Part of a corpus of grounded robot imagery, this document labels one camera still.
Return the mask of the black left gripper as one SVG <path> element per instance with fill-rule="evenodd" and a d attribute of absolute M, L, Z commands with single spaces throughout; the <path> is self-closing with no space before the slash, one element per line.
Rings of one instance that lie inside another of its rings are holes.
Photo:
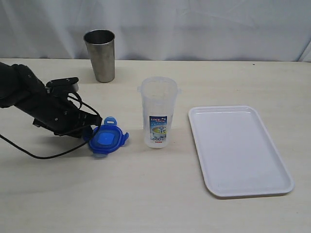
<path fill-rule="evenodd" d="M 91 126 L 99 126 L 102 117 L 79 109 L 72 101 L 64 97 L 48 96 L 35 110 L 33 125 L 45 128 L 57 136 L 90 137 Z"/>

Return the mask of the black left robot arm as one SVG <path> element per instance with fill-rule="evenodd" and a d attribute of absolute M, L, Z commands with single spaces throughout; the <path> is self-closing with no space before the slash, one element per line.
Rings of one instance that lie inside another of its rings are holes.
<path fill-rule="evenodd" d="M 83 132 L 91 133 L 93 125 L 99 126 L 102 118 L 81 110 L 77 77 L 56 79 L 43 84 L 26 65 L 0 65 L 0 106 L 15 106 L 34 118 L 33 125 L 43 127 L 58 136 L 80 138 Z"/>

